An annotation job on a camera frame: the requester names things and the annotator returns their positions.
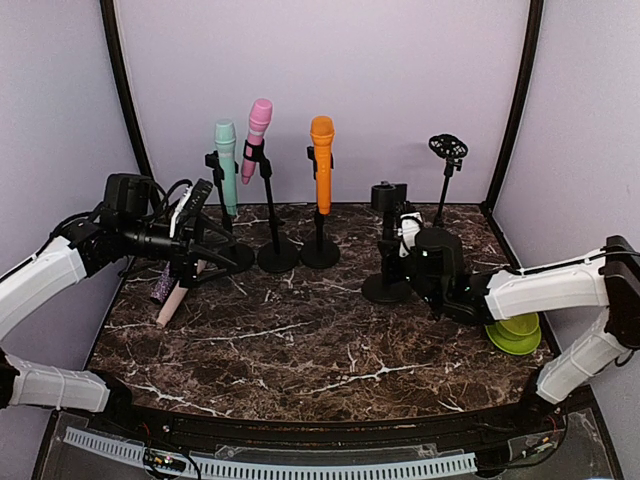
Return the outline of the orange microphone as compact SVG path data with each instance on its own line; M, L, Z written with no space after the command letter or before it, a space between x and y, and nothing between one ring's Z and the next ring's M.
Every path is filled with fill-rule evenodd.
M331 211L332 144L335 136L333 120L316 116L311 121L310 137L316 164L317 208L322 215Z

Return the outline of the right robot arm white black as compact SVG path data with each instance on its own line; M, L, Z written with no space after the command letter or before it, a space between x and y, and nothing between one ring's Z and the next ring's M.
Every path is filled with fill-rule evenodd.
M529 269L469 274L460 238L409 221L381 250L393 278L405 280L432 311L466 325L494 325L522 314L598 306L601 313L569 349L533 377L532 391L510 413L521 434L534 432L549 406L620 356L639 348L639 253L613 235L603 247Z

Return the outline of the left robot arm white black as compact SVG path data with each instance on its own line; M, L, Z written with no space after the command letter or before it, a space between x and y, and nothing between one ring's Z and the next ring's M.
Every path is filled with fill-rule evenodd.
M221 252L234 246L235 238L202 211L213 184L205 179L184 184L179 200L170 202L165 192L152 210L150 196L161 189L154 180L139 174L110 175L103 200L92 211L61 221L39 250L2 276L1 334L7 336L48 300L125 257L167 262L186 288L212 280L210 274L198 274L200 262L212 262L227 275L237 263ZM101 412L117 434L131 436L141 427L141 415L129 399L128 389L106 373L1 354L2 407Z

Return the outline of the cream white microphone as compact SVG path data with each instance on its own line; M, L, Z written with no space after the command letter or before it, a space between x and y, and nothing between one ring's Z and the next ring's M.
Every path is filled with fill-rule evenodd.
M179 284L179 280L177 278L174 278L174 285L171 293L163 304L158 304L161 306L161 309L157 314L155 323L159 328L164 328L167 326L169 321L174 317L178 307L181 305L188 292L189 289L181 287Z

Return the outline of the black tripod stand with shock mount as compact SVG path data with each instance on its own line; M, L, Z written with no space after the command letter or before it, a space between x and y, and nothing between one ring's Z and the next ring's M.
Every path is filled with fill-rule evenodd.
M462 169L463 160L468 154L468 147L455 135L443 133L432 136L429 139L429 148L437 157L445 162L443 186L438 208L433 219L433 225L435 227L443 227L443 209L450 179L456 171L460 171Z

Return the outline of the glitter microphone with silver grille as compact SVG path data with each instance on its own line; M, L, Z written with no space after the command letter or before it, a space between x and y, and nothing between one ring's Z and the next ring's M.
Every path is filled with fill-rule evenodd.
M167 263L151 290L151 301L155 304L163 304L171 293L173 285L174 278L171 276L170 264Z

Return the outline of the pink microphone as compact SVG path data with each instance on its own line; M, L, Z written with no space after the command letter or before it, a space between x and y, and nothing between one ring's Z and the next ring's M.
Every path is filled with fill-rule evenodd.
M244 185L247 185L254 175L256 168L256 162L253 160L254 149L263 144L264 134L271 123L272 113L273 103L266 98L257 99L250 110L241 167L241 181Z

